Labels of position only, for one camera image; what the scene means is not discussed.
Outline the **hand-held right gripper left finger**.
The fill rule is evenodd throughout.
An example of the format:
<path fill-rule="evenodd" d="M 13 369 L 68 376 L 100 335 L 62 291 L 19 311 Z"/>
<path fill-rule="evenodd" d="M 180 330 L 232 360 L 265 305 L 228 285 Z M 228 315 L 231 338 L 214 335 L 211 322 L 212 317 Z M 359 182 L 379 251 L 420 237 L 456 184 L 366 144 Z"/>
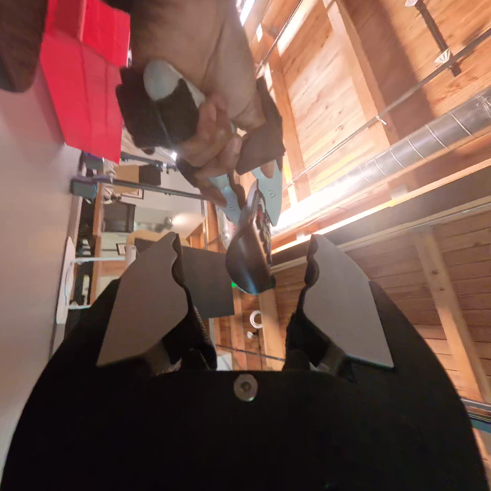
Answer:
<path fill-rule="evenodd" d="M 127 267 L 120 278 L 98 367 L 134 359 L 145 361 L 156 375 L 175 367 L 163 338 L 189 312 L 181 259 L 179 235 L 170 232 Z"/>

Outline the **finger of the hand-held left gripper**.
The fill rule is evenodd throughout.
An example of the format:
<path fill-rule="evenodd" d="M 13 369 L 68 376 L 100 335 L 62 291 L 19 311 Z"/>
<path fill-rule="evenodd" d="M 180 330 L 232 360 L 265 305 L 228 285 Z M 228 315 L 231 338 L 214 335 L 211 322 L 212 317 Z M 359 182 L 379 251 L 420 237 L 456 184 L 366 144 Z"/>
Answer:
<path fill-rule="evenodd" d="M 235 182 L 233 175 L 211 177 L 209 180 L 226 199 L 226 206 L 222 207 L 226 218 L 233 224 L 238 224 L 242 208 L 246 205 L 246 195 L 242 185 Z"/>
<path fill-rule="evenodd" d="M 257 180 L 257 187 L 264 197 L 265 209 L 273 226 L 276 226 L 282 208 L 282 171 L 277 161 L 274 161 L 274 174 L 272 178 L 266 177 L 260 168 L 252 170 Z"/>

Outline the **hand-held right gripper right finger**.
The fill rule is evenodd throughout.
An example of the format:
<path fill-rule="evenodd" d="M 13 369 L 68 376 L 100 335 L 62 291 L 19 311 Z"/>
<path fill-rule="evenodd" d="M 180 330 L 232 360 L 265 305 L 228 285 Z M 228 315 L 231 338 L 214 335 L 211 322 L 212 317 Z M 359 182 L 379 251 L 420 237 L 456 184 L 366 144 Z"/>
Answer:
<path fill-rule="evenodd" d="M 293 353 L 318 371 L 344 374 L 351 362 L 392 370 L 384 328 L 370 281 L 361 268 L 322 235 L 307 251 L 304 287 L 288 324 Z"/>

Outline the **black remote control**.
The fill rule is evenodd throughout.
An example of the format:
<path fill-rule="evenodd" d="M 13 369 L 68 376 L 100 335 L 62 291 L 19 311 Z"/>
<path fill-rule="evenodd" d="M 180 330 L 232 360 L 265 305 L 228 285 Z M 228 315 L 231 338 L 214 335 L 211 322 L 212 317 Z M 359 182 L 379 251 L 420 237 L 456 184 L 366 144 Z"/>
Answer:
<path fill-rule="evenodd" d="M 272 222 L 259 183 L 256 181 L 249 190 L 225 255 L 232 282 L 255 296 L 276 285 L 272 273 Z"/>

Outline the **red plastic bin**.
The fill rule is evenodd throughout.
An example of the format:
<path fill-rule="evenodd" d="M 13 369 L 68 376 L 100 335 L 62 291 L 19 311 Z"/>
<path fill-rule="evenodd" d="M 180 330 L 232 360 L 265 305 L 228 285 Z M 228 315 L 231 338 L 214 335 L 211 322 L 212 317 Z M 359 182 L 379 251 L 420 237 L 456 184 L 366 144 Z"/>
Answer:
<path fill-rule="evenodd" d="M 113 162 L 123 130 L 115 89 L 129 40 L 129 15 L 103 1 L 47 1 L 40 67 L 64 141 Z"/>

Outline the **person's left hand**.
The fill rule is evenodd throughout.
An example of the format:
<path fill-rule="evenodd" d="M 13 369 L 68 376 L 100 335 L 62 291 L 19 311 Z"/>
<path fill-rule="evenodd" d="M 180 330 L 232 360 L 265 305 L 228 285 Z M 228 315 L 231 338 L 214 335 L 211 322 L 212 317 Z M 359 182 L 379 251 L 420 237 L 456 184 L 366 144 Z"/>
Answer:
<path fill-rule="evenodd" d="M 236 168 L 242 139 L 232 125 L 250 132 L 266 123 L 235 3 L 132 1 L 131 51 L 135 69 L 164 60 L 205 95 L 194 135 L 176 152 L 197 168 L 194 187 L 224 207 L 225 198 L 209 178 Z"/>

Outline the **black flat panel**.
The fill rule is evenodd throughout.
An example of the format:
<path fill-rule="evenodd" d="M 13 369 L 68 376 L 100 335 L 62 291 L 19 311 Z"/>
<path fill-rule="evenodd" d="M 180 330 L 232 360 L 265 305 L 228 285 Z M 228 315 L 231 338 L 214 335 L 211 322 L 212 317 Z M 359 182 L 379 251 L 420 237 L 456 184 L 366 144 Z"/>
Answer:
<path fill-rule="evenodd" d="M 232 281 L 225 267 L 225 254 L 183 247 L 182 255 L 185 285 L 201 318 L 233 315 Z"/>

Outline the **black computer monitor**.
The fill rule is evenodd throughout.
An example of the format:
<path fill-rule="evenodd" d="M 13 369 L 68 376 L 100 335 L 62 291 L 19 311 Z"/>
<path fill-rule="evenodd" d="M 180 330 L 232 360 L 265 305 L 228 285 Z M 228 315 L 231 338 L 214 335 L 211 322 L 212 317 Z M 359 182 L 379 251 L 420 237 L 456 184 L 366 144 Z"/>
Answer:
<path fill-rule="evenodd" d="M 103 232 L 132 233 L 136 206 L 121 201 L 103 205 Z"/>

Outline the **silver ventilation duct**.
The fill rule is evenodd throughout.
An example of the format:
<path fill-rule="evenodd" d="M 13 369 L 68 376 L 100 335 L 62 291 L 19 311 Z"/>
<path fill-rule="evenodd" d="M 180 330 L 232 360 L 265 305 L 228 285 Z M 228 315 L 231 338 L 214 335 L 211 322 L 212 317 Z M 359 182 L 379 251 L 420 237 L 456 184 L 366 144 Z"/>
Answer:
<path fill-rule="evenodd" d="M 361 164 L 354 176 L 362 187 L 374 185 L 400 170 L 450 151 L 460 142 L 475 139 L 489 127 L 490 87 Z"/>

